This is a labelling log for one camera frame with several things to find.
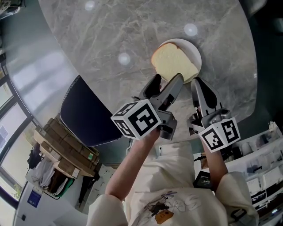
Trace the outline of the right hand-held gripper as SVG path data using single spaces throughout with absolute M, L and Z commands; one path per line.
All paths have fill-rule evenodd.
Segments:
M 191 91 L 196 113 L 187 119 L 189 134 L 197 134 L 211 153 L 239 141 L 237 122 L 228 109 L 222 108 L 218 91 L 199 77 L 193 79 Z M 208 109 L 216 112 L 208 115 Z

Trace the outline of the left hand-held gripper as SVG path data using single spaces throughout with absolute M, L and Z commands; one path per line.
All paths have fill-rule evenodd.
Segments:
M 161 76 L 156 74 L 141 90 L 138 96 L 141 100 L 124 104 L 111 120 L 130 139 L 141 140 L 159 128 L 160 137 L 172 140 L 177 120 L 167 109 L 177 99 L 183 84 L 184 78 L 178 73 L 160 91 Z

